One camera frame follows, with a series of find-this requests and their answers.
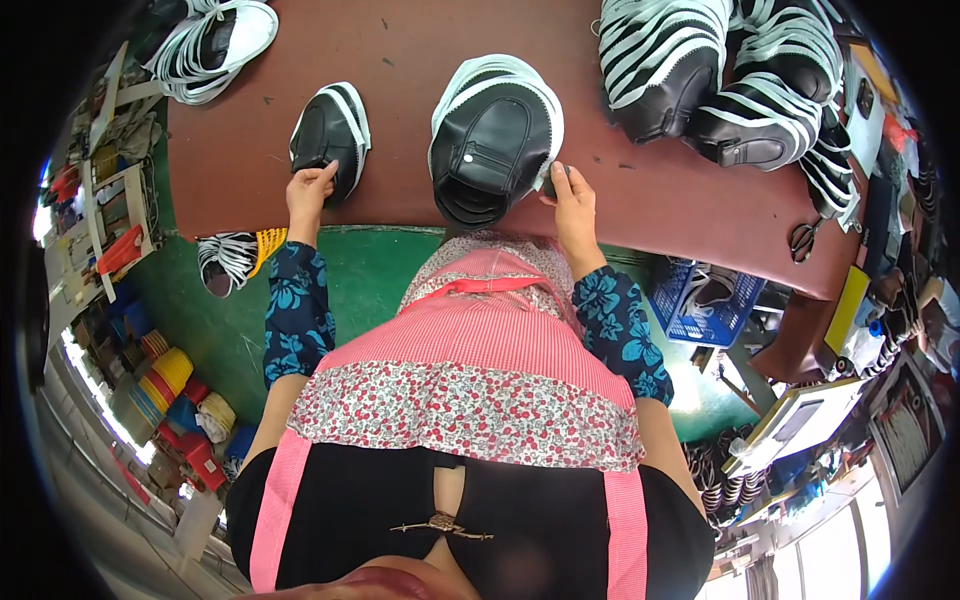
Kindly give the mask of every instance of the woman's right hand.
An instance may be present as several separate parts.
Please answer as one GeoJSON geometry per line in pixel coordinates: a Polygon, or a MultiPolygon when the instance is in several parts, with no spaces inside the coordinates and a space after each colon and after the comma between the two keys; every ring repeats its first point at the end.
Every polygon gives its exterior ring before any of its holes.
{"type": "Polygon", "coordinates": [[[550,179],[557,190],[557,199],[541,196],[540,201],[557,209],[557,240],[564,249],[573,280],[579,281],[606,265],[607,259],[597,246],[593,224],[596,194],[576,167],[569,169],[568,177],[558,160],[550,165],[550,179]]]}

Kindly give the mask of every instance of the black top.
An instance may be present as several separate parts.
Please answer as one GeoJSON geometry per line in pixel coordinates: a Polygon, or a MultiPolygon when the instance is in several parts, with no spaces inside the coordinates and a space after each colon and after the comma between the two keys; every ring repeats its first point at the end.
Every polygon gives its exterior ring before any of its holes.
{"type": "MultiPolygon", "coordinates": [[[[250,554],[275,448],[244,469],[227,496],[233,559],[250,554]]],[[[592,468],[541,468],[455,457],[416,447],[314,444],[294,502],[276,588],[339,579],[384,555],[422,559],[443,535],[390,531],[434,515],[433,468],[466,466],[456,523],[493,540],[447,535],[457,564],[484,598],[604,598],[607,503],[592,468]]],[[[693,598],[713,562],[713,533],[681,489],[640,467],[647,511],[647,598],[693,598]]]]}

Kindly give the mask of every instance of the woman's left hand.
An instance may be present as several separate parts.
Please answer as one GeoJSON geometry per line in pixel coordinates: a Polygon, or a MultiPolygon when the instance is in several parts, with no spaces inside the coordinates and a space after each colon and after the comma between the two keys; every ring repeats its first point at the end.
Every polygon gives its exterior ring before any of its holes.
{"type": "Polygon", "coordinates": [[[302,169],[287,184],[288,240],[316,246],[324,200],[333,193],[333,176],[339,164],[334,160],[324,169],[302,169]]]}

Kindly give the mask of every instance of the woman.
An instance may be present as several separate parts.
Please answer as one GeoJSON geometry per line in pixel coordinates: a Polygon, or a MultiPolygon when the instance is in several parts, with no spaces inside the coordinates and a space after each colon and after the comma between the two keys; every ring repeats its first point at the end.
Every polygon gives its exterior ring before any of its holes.
{"type": "Polygon", "coordinates": [[[454,237],[395,318],[334,349],[316,240],[336,168],[287,186],[270,392],[227,500],[254,590],[692,598],[713,536],[667,412],[673,384],[639,287],[597,247],[579,171],[554,163],[557,200],[542,198],[559,247],[454,237]]]}

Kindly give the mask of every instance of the hand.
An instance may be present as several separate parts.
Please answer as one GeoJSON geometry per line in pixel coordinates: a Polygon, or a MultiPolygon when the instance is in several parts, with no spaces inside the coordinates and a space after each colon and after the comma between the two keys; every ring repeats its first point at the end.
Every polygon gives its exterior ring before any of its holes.
{"type": "Polygon", "coordinates": [[[324,200],[333,193],[333,176],[339,164],[337,160],[333,160],[324,169],[301,169],[287,183],[289,241],[316,247],[324,200]]]}
{"type": "Polygon", "coordinates": [[[550,179],[557,199],[541,196],[540,201],[557,208],[557,240],[564,249],[573,279],[578,281],[607,264],[597,246],[593,223],[596,194],[576,167],[570,167],[568,178],[558,160],[550,165],[550,179]]]}

